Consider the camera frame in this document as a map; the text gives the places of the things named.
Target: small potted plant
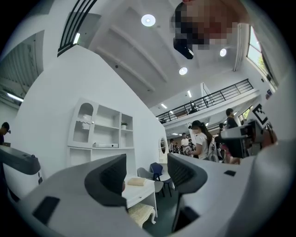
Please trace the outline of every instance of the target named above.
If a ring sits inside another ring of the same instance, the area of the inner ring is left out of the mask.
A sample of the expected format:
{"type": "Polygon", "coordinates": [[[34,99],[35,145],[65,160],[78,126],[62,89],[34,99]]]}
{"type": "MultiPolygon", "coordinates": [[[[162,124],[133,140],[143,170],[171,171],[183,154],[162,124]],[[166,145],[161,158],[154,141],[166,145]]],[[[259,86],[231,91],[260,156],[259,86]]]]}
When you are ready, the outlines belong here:
{"type": "Polygon", "coordinates": [[[128,125],[127,123],[121,123],[121,129],[125,129],[126,130],[126,126],[127,125],[128,125]]]}

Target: backpack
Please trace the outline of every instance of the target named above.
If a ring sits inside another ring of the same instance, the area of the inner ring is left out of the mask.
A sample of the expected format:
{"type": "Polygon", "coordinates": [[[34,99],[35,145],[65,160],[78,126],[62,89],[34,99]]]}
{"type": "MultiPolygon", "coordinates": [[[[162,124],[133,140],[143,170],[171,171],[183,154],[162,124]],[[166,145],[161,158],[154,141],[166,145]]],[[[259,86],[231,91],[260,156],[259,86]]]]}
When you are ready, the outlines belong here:
{"type": "Polygon", "coordinates": [[[219,149],[216,146],[216,142],[215,142],[214,138],[212,138],[212,141],[209,144],[209,154],[208,154],[208,157],[205,160],[213,161],[213,162],[219,162],[219,161],[224,160],[222,158],[222,155],[221,155],[219,149]]]}

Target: beige cushion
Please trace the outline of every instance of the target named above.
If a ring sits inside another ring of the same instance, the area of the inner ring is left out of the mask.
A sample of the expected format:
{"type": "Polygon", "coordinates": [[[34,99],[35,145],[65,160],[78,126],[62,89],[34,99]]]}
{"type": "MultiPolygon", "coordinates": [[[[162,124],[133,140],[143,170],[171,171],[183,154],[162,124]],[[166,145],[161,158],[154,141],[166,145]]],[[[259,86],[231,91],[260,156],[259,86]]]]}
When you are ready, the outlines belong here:
{"type": "Polygon", "coordinates": [[[131,178],[128,181],[128,185],[144,186],[146,179],[143,178],[131,178]]]}

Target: window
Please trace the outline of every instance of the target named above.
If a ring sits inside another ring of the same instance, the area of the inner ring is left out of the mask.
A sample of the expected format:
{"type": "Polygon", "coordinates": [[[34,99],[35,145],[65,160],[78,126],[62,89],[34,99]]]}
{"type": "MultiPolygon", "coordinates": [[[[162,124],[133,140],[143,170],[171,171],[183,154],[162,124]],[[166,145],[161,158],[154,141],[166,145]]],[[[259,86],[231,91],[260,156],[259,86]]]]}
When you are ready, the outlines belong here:
{"type": "Polygon", "coordinates": [[[262,58],[262,51],[260,43],[254,33],[253,27],[250,26],[250,41],[249,41],[249,50],[247,57],[257,65],[257,67],[265,74],[268,74],[268,71],[264,65],[262,58]]]}
{"type": "Polygon", "coordinates": [[[246,111],[244,111],[240,116],[240,121],[243,121],[244,119],[247,119],[249,112],[253,109],[253,106],[250,106],[246,111]]]}

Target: floor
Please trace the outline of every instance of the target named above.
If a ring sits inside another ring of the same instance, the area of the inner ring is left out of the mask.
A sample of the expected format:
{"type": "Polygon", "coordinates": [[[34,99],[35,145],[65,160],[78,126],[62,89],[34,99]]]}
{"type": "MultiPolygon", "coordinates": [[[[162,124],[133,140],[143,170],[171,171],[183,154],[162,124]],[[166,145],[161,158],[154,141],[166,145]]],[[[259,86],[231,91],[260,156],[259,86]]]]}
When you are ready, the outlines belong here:
{"type": "Polygon", "coordinates": [[[162,192],[155,194],[158,218],[155,218],[156,223],[152,224],[146,221],[143,224],[143,229],[154,237],[164,237],[172,233],[172,225],[176,213],[178,192],[171,189],[172,197],[167,189],[164,189],[165,197],[162,196],[162,192]]]}

